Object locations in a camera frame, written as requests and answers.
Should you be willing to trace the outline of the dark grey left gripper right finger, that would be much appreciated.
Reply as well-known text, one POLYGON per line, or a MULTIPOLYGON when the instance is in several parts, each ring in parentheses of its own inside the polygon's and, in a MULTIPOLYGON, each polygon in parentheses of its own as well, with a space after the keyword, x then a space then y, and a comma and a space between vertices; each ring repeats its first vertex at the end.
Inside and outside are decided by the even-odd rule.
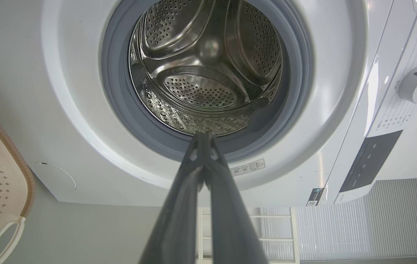
POLYGON ((205 184, 211 193, 213 263, 267 264, 239 189, 216 139, 202 134, 205 184))

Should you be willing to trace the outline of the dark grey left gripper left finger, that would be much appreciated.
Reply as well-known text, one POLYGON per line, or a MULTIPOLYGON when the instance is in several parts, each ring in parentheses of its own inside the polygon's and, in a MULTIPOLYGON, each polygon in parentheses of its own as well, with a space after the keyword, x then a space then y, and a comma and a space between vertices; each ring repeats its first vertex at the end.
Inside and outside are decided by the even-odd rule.
POLYGON ((201 133, 192 137, 140 264, 194 264, 198 193, 204 184, 201 133))

